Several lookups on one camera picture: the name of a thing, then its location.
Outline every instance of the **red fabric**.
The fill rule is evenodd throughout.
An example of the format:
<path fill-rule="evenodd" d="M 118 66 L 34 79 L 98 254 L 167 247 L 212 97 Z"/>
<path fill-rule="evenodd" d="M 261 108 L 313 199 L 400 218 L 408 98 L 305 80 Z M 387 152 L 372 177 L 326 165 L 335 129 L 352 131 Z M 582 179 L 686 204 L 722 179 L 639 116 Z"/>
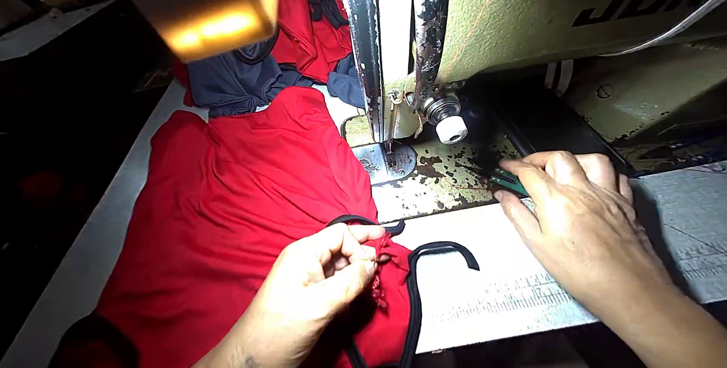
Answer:
<path fill-rule="evenodd" d="M 209 124 L 177 111 L 151 145 L 148 180 L 97 307 L 134 344 L 141 367 L 200 359 L 287 244 L 340 215 L 376 220 L 368 174 L 318 90 L 293 86 L 265 111 Z M 409 251 L 387 236 L 373 244 L 392 261 L 377 276 L 386 307 L 365 293 L 372 316 L 355 335 L 369 366 L 398 360 L 409 323 Z M 329 353 L 348 365 L 345 353 Z"/>
<path fill-rule="evenodd" d="M 177 80 L 179 80 L 179 82 L 187 89 L 184 93 L 184 105 L 194 107 L 192 93 L 189 91 L 189 73 L 187 72 L 187 65 L 175 55 L 172 55 L 172 74 L 174 74 Z"/>
<path fill-rule="evenodd" d="M 336 3 L 345 17 L 341 1 Z M 348 26 L 334 29 L 325 17 L 312 21 L 308 0 L 279 0 L 278 25 L 280 35 L 271 54 L 279 63 L 295 64 L 306 77 L 328 82 L 328 75 L 338 61 L 351 53 Z"/>

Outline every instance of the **fabric pile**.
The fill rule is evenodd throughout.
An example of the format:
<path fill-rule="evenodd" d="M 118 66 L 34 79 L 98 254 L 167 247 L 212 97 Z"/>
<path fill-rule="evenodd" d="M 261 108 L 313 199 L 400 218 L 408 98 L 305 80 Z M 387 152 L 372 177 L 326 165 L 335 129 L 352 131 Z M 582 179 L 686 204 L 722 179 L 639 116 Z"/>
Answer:
<path fill-rule="evenodd" d="M 280 0 L 273 37 L 182 65 L 175 72 L 209 117 L 260 111 L 290 86 L 327 84 L 329 94 L 364 108 L 341 0 Z"/>

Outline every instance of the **finger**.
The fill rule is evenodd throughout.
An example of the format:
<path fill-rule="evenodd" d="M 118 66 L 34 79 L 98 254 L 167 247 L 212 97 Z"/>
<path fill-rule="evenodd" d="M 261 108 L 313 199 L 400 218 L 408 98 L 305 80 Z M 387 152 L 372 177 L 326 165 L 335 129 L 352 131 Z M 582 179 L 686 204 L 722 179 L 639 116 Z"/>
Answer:
<path fill-rule="evenodd" d="M 358 226 L 355 229 L 362 239 L 368 239 L 371 235 L 377 235 L 378 233 L 377 226 Z M 359 257 L 367 257 L 367 253 L 361 249 L 357 238 L 354 237 L 349 230 L 349 226 L 345 223 L 331 225 L 316 234 L 300 239 L 296 243 L 296 247 L 317 256 L 322 265 L 328 263 L 333 254 L 338 252 L 342 252 L 346 257 L 353 254 L 357 254 Z"/>
<path fill-rule="evenodd" d="M 549 183 L 552 182 L 552 179 L 542 168 L 512 159 L 504 159 L 499 162 L 499 165 L 520 179 L 523 187 L 536 204 L 545 201 L 550 196 Z"/>
<path fill-rule="evenodd" d="M 630 204 L 634 203 L 634 191 L 629 185 L 629 178 L 626 175 L 619 174 L 619 193 L 626 198 Z"/>
<path fill-rule="evenodd" d="M 334 315 L 368 287 L 375 270 L 373 260 L 354 260 L 328 279 L 308 287 L 314 291 L 316 299 L 326 302 L 329 314 Z"/>
<path fill-rule="evenodd" d="M 360 243 L 381 238 L 386 233 L 386 229 L 379 225 L 350 225 L 348 230 Z"/>
<path fill-rule="evenodd" d="M 344 267 L 350 265 L 351 263 L 348 261 L 348 258 L 346 256 L 343 256 L 342 254 L 337 254 L 333 256 L 333 260 L 328 264 L 332 265 L 334 271 L 338 271 L 343 270 Z"/>
<path fill-rule="evenodd" d="M 561 185 L 583 186 L 588 182 L 576 157 L 564 150 L 533 153 L 523 158 L 523 162 L 544 168 L 545 173 Z"/>
<path fill-rule="evenodd" d="M 376 248 L 366 245 L 361 245 L 361 249 L 363 249 L 364 252 L 366 252 L 369 259 L 375 259 L 376 258 Z"/>
<path fill-rule="evenodd" d="M 542 232 L 538 219 L 530 212 L 530 209 L 517 196 L 505 190 L 496 191 L 495 198 L 502 205 L 505 216 L 513 223 L 525 244 L 530 246 L 531 242 L 537 242 Z"/>
<path fill-rule="evenodd" d="M 576 159 L 590 182 L 612 192 L 618 192 L 619 180 L 611 159 L 602 153 L 576 155 Z"/>

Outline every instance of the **right hand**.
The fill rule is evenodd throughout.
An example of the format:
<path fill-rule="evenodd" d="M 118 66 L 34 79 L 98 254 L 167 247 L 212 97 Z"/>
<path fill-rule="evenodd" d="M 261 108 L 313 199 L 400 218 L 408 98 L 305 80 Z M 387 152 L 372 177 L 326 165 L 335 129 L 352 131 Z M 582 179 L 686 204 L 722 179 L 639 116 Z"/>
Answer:
<path fill-rule="evenodd" d="M 500 166 L 520 178 L 536 205 L 533 215 L 498 191 L 505 215 L 553 278 L 596 316 L 678 292 L 636 220 L 627 178 L 607 157 L 542 152 Z"/>

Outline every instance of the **gray fabric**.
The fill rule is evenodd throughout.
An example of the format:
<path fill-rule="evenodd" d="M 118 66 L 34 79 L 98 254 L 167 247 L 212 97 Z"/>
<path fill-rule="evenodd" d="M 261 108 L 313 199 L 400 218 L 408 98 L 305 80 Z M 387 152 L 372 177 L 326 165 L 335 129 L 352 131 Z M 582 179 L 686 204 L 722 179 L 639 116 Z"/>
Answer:
<path fill-rule="evenodd" d="M 361 91 L 359 74 L 356 72 L 356 61 L 353 54 L 341 59 L 328 76 L 328 93 L 339 97 L 346 104 L 365 108 L 364 92 Z"/>
<path fill-rule="evenodd" d="M 279 66 L 272 55 L 246 64 L 231 51 L 187 65 L 192 100 L 209 108 L 209 117 L 254 112 L 283 89 L 311 86 L 294 67 Z"/>

